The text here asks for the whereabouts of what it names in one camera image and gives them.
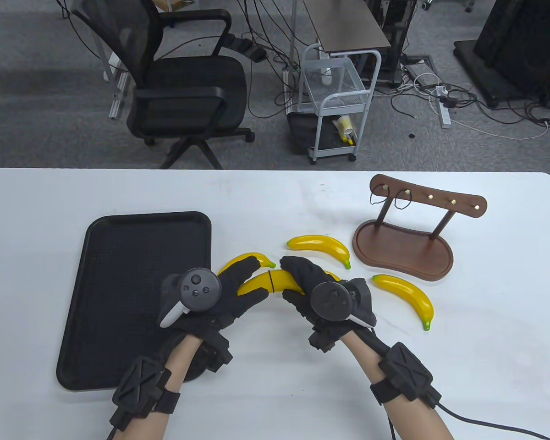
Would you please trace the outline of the person's left hand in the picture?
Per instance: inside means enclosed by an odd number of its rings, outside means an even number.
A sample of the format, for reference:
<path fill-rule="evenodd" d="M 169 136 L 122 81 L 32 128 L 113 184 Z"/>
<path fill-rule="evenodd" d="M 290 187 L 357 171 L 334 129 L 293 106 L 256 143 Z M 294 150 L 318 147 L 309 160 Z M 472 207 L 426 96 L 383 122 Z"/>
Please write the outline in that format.
<path fill-rule="evenodd" d="M 214 348 L 227 348 L 228 341 L 220 331 L 232 325 L 250 308 L 268 298 L 265 288 L 258 288 L 240 296 L 239 288 L 258 270 L 260 262 L 255 256 L 248 256 L 232 264 L 218 276 L 222 291 L 220 298 L 209 310 L 181 315 L 171 329 L 183 330 L 196 336 Z"/>

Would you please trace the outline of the person's right hand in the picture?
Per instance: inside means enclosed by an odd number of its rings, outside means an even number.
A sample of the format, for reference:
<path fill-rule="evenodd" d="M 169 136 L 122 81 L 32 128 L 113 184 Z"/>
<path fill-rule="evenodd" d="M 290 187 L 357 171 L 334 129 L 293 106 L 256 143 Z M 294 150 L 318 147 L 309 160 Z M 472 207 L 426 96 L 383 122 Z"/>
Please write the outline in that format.
<path fill-rule="evenodd" d="M 301 289 L 286 289 L 282 297 L 313 325 L 313 334 L 308 339 L 310 345 L 327 352 L 343 336 L 355 331 L 378 354 L 388 350 L 373 329 L 376 317 L 365 279 L 335 281 L 321 267 L 299 256 L 282 257 L 280 266 Z"/>

